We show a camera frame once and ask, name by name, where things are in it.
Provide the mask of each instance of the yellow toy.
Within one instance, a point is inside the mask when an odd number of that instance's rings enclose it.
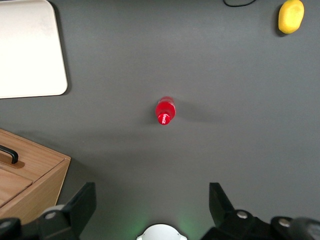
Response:
[[[280,8],[279,29],[285,34],[292,34],[299,29],[304,18],[305,8],[300,0],[287,0]]]

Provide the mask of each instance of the gray table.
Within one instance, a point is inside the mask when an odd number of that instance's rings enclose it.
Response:
[[[72,157],[59,199],[87,181],[83,240],[135,240],[166,223],[212,227],[209,183],[235,208],[319,219],[320,3],[277,30],[280,0],[52,0],[69,88],[0,100],[0,127]],[[157,123],[163,96],[177,115]]]

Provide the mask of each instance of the white board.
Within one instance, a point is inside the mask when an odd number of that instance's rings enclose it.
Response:
[[[0,99],[61,95],[67,86],[51,4],[0,1]]]

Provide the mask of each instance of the drawer handle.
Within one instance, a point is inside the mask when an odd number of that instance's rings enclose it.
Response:
[[[10,148],[7,148],[7,147],[5,147],[5,146],[2,146],[2,145],[0,145],[0,151],[3,151],[3,152],[5,152],[5,153],[11,155],[11,157],[12,157],[12,162],[11,162],[11,163],[12,163],[12,164],[15,164],[15,163],[18,162],[19,156],[18,156],[18,153],[17,153],[16,151],[14,151],[14,150],[12,150],[12,149],[10,149]]]

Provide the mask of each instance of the wooden drawer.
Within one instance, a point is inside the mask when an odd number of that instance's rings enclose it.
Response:
[[[28,223],[57,203],[71,158],[2,129],[0,145],[18,153],[0,151],[0,218]]]

